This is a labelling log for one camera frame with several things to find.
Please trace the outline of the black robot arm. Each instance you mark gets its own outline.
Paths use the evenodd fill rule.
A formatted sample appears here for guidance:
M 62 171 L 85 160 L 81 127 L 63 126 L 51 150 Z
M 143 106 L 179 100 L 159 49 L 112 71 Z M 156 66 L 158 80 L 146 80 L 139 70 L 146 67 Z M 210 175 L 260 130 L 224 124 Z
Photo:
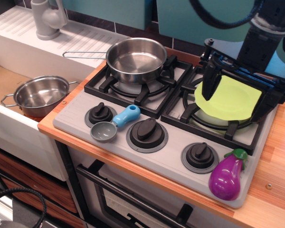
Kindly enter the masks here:
M 227 23 L 214 18 L 197 0 L 192 0 L 199 17 L 208 25 L 231 29 L 250 23 L 243 42 L 206 39 L 201 56 L 204 76 L 202 95 L 208 101 L 215 94 L 223 74 L 261 91 L 249 118 L 262 121 L 278 104 L 285 102 L 285 63 L 276 53 L 285 46 L 285 0 L 256 0 L 243 19 Z

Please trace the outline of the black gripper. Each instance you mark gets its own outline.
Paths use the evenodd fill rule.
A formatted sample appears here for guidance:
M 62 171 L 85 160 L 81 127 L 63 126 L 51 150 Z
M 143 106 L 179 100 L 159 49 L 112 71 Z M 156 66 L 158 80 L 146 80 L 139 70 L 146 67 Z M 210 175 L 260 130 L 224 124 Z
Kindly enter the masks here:
M 201 63 L 205 69 L 202 95 L 206 101 L 214 95 L 223 73 L 241 82 L 265 89 L 255 106 L 250 122 L 258 123 L 278 105 L 285 102 L 285 63 L 276 52 L 263 45 L 244 47 L 243 42 L 205 40 Z

